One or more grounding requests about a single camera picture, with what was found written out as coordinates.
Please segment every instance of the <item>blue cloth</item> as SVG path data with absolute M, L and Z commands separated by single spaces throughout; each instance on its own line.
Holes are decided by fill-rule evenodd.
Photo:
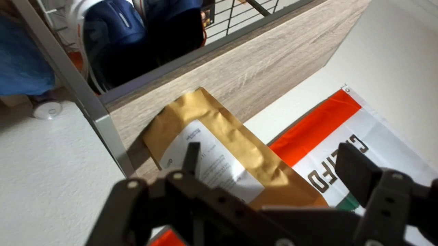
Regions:
M 0 15 L 0 96 L 37 96 L 54 86 L 54 71 L 25 29 Z

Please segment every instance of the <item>white surface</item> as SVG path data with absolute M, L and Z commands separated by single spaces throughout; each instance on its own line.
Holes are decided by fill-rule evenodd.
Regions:
M 50 122 L 2 114 L 0 245 L 84 245 L 122 178 L 73 103 Z
M 433 29 L 438 28 L 438 19 L 428 25 L 421 19 L 400 9 L 396 0 L 374 0 L 323 70 L 247 126 L 270 142 L 348 85 L 404 142 L 438 167 L 438 32 Z

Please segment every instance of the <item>wire rack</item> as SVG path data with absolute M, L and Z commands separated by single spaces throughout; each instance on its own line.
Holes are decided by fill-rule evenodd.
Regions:
M 68 52 L 77 51 L 74 33 L 66 22 L 66 0 L 36 0 L 52 33 Z M 210 0 L 203 9 L 211 21 L 207 44 L 221 40 L 299 0 Z

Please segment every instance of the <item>wood panel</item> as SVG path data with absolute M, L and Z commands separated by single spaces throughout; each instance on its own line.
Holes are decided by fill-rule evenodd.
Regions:
M 371 0 L 328 0 L 111 111 L 126 149 L 167 104 L 206 88 L 245 122 L 323 67 Z

